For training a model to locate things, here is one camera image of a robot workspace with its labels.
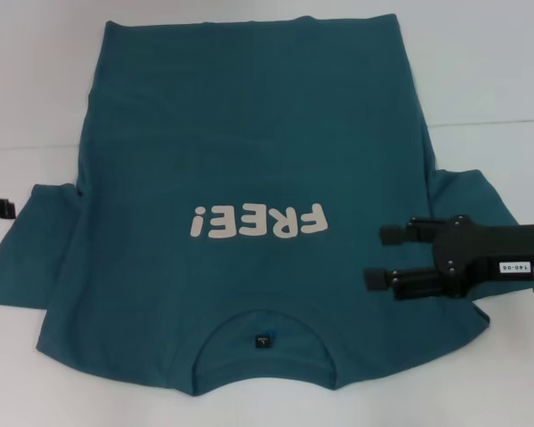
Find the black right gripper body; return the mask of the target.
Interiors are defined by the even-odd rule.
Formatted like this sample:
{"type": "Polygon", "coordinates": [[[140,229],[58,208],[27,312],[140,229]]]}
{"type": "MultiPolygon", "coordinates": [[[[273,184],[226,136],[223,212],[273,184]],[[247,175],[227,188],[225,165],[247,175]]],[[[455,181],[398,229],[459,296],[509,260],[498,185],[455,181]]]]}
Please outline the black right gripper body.
{"type": "Polygon", "coordinates": [[[433,258],[450,296],[499,281],[530,282],[534,292],[534,224],[483,226],[457,218],[435,237],[433,258]]]}

